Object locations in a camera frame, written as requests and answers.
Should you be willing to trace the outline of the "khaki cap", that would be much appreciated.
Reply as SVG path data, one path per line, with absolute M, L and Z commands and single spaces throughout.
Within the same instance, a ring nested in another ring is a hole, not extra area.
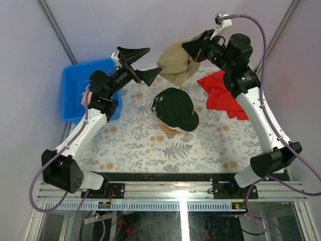
M 156 62 L 157 66 L 162 68 L 160 76 L 179 87 L 182 87 L 201 66 L 182 47 L 186 42 L 189 40 L 173 43 L 164 50 Z

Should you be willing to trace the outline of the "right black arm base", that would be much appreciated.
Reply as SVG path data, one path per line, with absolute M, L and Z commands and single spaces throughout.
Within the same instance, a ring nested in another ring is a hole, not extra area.
M 214 181 L 213 193 L 215 199 L 243 199 L 247 197 L 250 186 L 241 188 L 235 181 Z

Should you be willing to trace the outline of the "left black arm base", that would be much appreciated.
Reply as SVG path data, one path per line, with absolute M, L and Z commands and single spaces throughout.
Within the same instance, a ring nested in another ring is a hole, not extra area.
M 87 198 L 90 199 L 123 199 L 125 194 L 124 183 L 106 182 L 99 190 L 90 189 Z

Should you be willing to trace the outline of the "dark green cap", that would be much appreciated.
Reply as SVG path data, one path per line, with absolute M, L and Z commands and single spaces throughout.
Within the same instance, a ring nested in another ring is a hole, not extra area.
M 169 127 L 179 127 L 192 132 L 199 125 L 199 116 L 190 96 L 183 90 L 170 87 L 153 100 L 151 111 Z

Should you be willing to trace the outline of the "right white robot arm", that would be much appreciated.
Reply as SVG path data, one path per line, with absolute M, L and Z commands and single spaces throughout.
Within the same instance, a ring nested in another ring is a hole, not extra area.
M 229 185 L 230 195 L 240 198 L 247 186 L 288 167 L 294 161 L 295 153 L 302 151 L 302 146 L 292 142 L 282 131 L 265 97 L 259 95 L 259 78 L 248 65 L 253 52 L 250 38 L 236 33 L 228 43 L 220 44 L 222 36 L 213 36 L 214 32 L 204 31 L 183 43 L 182 48 L 195 62 L 209 60 L 224 71 L 226 89 L 243 108 L 258 136 L 262 154 L 252 157 L 250 164 L 237 173 Z

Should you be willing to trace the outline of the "red cloth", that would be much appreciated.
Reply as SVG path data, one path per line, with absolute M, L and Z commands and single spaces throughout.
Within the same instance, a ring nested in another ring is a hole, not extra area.
M 213 72 L 198 80 L 199 86 L 209 95 L 206 108 L 225 111 L 229 118 L 249 120 L 247 114 L 224 85 L 224 71 Z

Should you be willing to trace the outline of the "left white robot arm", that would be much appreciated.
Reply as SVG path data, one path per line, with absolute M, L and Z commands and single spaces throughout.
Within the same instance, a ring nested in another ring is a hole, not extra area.
M 55 150 L 45 150 L 41 156 L 43 180 L 68 193 L 91 189 L 99 198 L 109 194 L 109 178 L 96 172 L 84 172 L 78 165 L 82 152 L 114 115 L 118 102 L 114 95 L 131 80 L 151 86 L 162 68 L 135 70 L 132 64 L 146 55 L 150 48 L 127 49 L 120 46 L 111 56 L 117 68 L 111 75 L 96 70 L 89 76 L 85 91 L 85 113 L 72 133 Z

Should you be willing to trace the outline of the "wooden hat stand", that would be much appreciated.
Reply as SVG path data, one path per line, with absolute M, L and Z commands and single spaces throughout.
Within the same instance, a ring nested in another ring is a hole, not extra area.
M 170 128 L 169 126 L 167 126 L 165 123 L 163 123 L 162 121 L 159 122 L 159 126 L 161 128 L 161 130 L 168 134 L 168 135 L 178 135 L 180 134 L 181 132 L 176 130 L 176 129 L 172 129 Z

